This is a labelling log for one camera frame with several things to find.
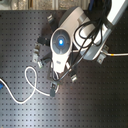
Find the black cable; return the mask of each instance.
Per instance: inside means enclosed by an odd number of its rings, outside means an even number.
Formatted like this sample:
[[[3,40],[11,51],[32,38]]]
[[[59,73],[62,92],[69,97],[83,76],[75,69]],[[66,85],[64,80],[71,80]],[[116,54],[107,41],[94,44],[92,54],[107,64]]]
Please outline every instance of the black cable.
[[[86,55],[86,53],[88,52],[88,50],[90,49],[90,47],[92,46],[92,44],[93,44],[93,45],[96,45],[97,47],[101,45],[101,43],[102,43],[102,41],[103,41],[103,37],[102,37],[102,26],[103,26],[103,24],[104,24],[103,21],[102,21],[102,17],[103,17],[103,16],[106,16],[106,15],[109,13],[110,8],[111,8],[110,6],[111,6],[111,0],[105,0],[105,4],[104,4],[104,9],[103,9],[102,16],[101,16],[99,19],[95,20],[95,21],[89,21],[89,22],[86,22],[86,23],[80,25],[80,26],[75,30],[75,32],[74,32],[74,40],[75,40],[76,44],[80,47],[80,50],[79,50],[79,52],[78,52],[76,58],[74,59],[74,64],[72,64],[72,65],[70,66],[70,68],[64,73],[64,75],[62,75],[62,77],[59,79],[59,81],[62,80],[62,79],[70,72],[70,70],[71,70],[72,68],[74,68],[76,65],[79,64],[79,62],[80,62],[80,61],[83,59],[83,57]],[[92,30],[92,32],[91,32],[87,37],[82,37],[82,36],[80,35],[81,31],[82,31],[86,26],[88,26],[88,25],[90,25],[90,24],[94,24],[94,25],[95,25],[97,22],[98,22],[97,26],[94,28],[94,30]],[[77,33],[77,31],[78,31],[79,29],[80,29],[80,31],[79,31],[79,36],[80,36],[82,39],[85,39],[85,41],[83,42],[82,46],[80,46],[80,45],[77,43],[77,41],[76,41],[76,33]],[[95,43],[94,43],[94,40],[96,39],[96,37],[97,37],[97,35],[98,35],[98,33],[99,33],[99,30],[100,30],[100,34],[101,34],[100,43],[99,43],[99,44],[95,44]],[[91,41],[91,43],[90,43],[88,46],[83,47],[84,44],[86,43],[87,39],[92,39],[92,41]],[[80,54],[82,48],[87,48],[87,49],[86,49],[86,51],[84,52],[84,54],[82,55],[82,57],[76,62],[76,60],[77,60],[77,58],[78,58],[78,56],[79,56],[79,54]]]

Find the wire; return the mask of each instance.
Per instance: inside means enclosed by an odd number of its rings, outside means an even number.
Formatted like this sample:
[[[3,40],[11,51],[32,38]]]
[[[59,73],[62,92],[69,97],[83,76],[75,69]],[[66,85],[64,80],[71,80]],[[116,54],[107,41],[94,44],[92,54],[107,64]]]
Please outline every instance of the wire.
[[[88,52],[88,50],[90,49],[90,47],[92,46],[92,44],[95,45],[95,46],[97,46],[97,47],[102,44],[102,41],[103,41],[103,37],[102,37],[102,26],[103,26],[103,24],[104,24],[103,21],[102,21],[102,17],[108,15],[108,13],[109,13],[109,11],[110,11],[110,8],[111,8],[111,0],[105,0],[104,7],[103,7],[103,12],[102,12],[102,16],[101,16],[100,18],[98,18],[97,20],[95,20],[95,21],[89,21],[89,22],[83,23],[82,25],[80,25],[80,26],[75,30],[75,32],[74,32],[74,40],[75,40],[75,43],[80,47],[80,49],[79,49],[79,51],[78,51],[78,54],[77,54],[76,58],[74,59],[73,64],[72,64],[72,65],[70,66],[70,68],[64,73],[64,75],[62,75],[62,77],[59,79],[59,81],[62,80],[62,79],[71,71],[72,68],[74,68],[75,66],[77,66],[77,64],[78,64],[78,63],[83,59],[83,57],[86,55],[86,53]],[[94,24],[96,27],[92,30],[92,32],[91,32],[87,37],[82,37],[81,34],[80,34],[81,31],[82,31],[86,26],[88,26],[88,25],[90,25],[90,24]],[[78,43],[77,40],[76,40],[76,33],[77,33],[78,30],[79,30],[79,36],[80,36],[82,39],[85,39],[84,42],[83,42],[83,44],[82,44],[82,46],[79,45],[79,43]],[[96,39],[96,37],[97,37],[99,31],[100,31],[100,33],[101,33],[101,39],[100,39],[99,44],[96,44],[96,43],[94,43],[94,40]],[[87,41],[88,39],[92,39],[91,43],[90,43],[89,45],[83,47],[84,44],[86,43],[86,41]],[[78,56],[79,56],[79,54],[80,54],[82,48],[87,48],[87,49],[85,50],[85,52],[84,52],[84,54],[82,55],[82,57],[76,62],[76,60],[77,60],[77,58],[78,58]]]
[[[29,69],[33,70],[33,71],[34,71],[34,74],[35,74],[34,85],[30,83],[30,81],[28,80],[28,77],[27,77],[27,71],[28,71]],[[39,92],[40,94],[43,94],[43,95],[45,95],[45,96],[50,96],[50,94],[47,94],[47,93],[45,93],[45,92],[42,92],[42,91],[40,91],[40,90],[38,90],[38,89],[36,88],[36,85],[37,85],[37,72],[36,72],[36,70],[35,70],[33,67],[29,66],[29,67],[27,67],[27,68],[25,69],[25,79],[27,80],[28,84],[33,88],[33,91],[32,91],[32,94],[31,94],[27,99],[25,99],[24,101],[18,101],[18,100],[13,96],[13,94],[12,94],[12,92],[10,91],[8,85],[7,85],[7,84],[5,83],[5,81],[2,80],[1,78],[0,78],[0,82],[7,88],[7,90],[8,90],[8,92],[9,92],[10,96],[12,97],[12,99],[13,99],[16,103],[18,103],[18,104],[24,104],[24,103],[26,103],[26,102],[33,96],[33,94],[35,93],[35,91],[37,91],[37,92]]]
[[[128,53],[112,54],[112,53],[107,53],[104,51],[101,51],[101,53],[104,53],[107,56],[128,56]]]

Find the blue circular light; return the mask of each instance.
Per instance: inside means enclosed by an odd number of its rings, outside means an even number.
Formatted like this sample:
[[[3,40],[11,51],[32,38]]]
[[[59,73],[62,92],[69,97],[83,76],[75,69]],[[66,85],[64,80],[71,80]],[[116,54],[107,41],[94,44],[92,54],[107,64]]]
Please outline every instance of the blue circular light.
[[[59,40],[59,45],[63,45],[64,44],[64,42],[63,42],[63,40]]]

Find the perforated table surface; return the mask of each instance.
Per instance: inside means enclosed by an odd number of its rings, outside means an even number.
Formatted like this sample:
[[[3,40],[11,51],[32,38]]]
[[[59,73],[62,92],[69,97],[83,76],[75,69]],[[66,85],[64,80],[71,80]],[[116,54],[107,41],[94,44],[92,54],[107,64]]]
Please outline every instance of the perforated table surface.
[[[24,77],[27,66],[38,73],[38,89],[49,92],[48,65],[39,69],[32,62],[34,44],[41,34],[52,31],[47,16],[62,11],[0,11],[0,77],[18,100],[26,99],[32,88]],[[128,52],[128,12],[107,40],[110,53]],[[99,12],[90,15],[96,18]],[[50,49],[41,47],[40,58]],[[3,128],[128,128],[128,57],[107,57],[100,65],[83,60],[78,80],[65,77],[55,98],[35,92],[24,105],[16,104],[7,89],[0,90],[0,127]],[[34,83],[34,73],[28,71]]]

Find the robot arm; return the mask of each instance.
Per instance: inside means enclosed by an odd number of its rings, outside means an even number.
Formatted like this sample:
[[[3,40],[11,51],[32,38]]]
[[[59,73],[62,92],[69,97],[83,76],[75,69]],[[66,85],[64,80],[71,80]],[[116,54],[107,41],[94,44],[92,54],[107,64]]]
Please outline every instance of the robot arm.
[[[124,10],[128,5],[128,0],[111,0],[111,9],[106,17],[106,21],[108,21],[112,26],[115,26],[120,17],[122,16]],[[87,47],[91,43],[91,39],[86,40],[84,47],[81,49],[83,44],[84,38],[87,37],[94,29],[95,26],[93,24],[88,25],[81,31],[81,36],[79,31],[76,32],[74,40],[74,32],[75,30],[84,23],[88,23],[90,19],[84,14],[83,10],[80,7],[73,7],[69,9],[61,18],[59,23],[59,28],[53,33],[50,46],[52,50],[52,61],[53,61],[53,70],[58,73],[62,73],[64,71],[66,62],[69,58],[69,55],[72,50],[72,45],[74,44],[78,50],[80,50],[80,54],[83,55]],[[59,31],[65,31],[67,33],[67,37]],[[112,30],[105,25],[102,25],[102,43],[99,44],[101,41],[101,31],[99,30],[93,44],[88,49],[87,53],[83,56],[85,60],[94,60],[101,52],[105,41],[111,34]]]

